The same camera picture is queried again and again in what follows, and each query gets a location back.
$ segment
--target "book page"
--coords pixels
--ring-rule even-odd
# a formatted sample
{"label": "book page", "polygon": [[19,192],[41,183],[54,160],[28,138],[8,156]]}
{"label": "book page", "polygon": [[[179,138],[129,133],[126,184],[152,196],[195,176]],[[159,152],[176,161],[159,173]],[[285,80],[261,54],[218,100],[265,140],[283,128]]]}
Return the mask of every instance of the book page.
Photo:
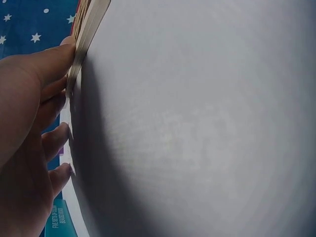
{"label": "book page", "polygon": [[111,3],[70,104],[91,236],[314,236],[315,9]]}

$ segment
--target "blue fabric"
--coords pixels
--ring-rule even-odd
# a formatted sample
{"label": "blue fabric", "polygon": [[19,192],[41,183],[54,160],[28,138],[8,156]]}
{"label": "blue fabric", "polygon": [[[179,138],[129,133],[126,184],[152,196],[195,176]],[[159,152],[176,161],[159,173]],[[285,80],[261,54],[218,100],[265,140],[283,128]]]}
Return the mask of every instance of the blue fabric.
{"label": "blue fabric", "polygon": [[[0,58],[59,45],[70,34],[67,18],[75,15],[77,3],[78,0],[0,0],[0,36],[6,38],[0,44]],[[31,41],[36,33],[41,35],[40,41]]]}

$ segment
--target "white star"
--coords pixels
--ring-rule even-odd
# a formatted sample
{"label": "white star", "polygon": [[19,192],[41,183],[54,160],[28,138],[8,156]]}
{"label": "white star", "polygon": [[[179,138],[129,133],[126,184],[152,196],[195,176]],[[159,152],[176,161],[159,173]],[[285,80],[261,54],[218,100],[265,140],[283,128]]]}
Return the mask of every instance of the white star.
{"label": "white star", "polygon": [[75,17],[76,17],[76,16],[71,16],[71,15],[70,15],[69,18],[67,18],[68,24],[73,23],[74,20],[75,20]]}
{"label": "white star", "polygon": [[34,41],[34,43],[36,43],[36,41],[40,41],[40,37],[41,37],[41,35],[36,33],[35,35],[32,35],[31,41]]}
{"label": "white star", "polygon": [[0,37],[0,44],[4,44],[5,41],[6,41],[5,36],[1,36]]}
{"label": "white star", "polygon": [[3,19],[3,20],[4,20],[5,22],[7,22],[7,21],[11,20],[11,16],[12,16],[12,15],[7,14],[6,16],[4,16],[4,19]]}

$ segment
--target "teal book cover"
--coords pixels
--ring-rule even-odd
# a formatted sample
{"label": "teal book cover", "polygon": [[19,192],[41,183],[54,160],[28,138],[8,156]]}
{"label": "teal book cover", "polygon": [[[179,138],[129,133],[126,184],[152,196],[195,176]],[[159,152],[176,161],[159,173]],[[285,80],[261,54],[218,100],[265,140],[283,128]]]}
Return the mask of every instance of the teal book cover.
{"label": "teal book cover", "polygon": [[45,226],[45,237],[78,237],[65,200],[55,199]]}

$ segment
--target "skin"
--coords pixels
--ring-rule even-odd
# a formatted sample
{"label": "skin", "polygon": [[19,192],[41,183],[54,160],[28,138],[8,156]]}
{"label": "skin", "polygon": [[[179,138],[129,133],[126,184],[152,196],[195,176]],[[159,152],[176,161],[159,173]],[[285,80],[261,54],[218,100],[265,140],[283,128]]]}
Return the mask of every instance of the skin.
{"label": "skin", "polygon": [[3,236],[39,236],[53,199],[66,185],[69,164],[47,170],[68,140],[61,123],[41,135],[63,108],[75,40],[59,47],[0,60],[0,230]]}

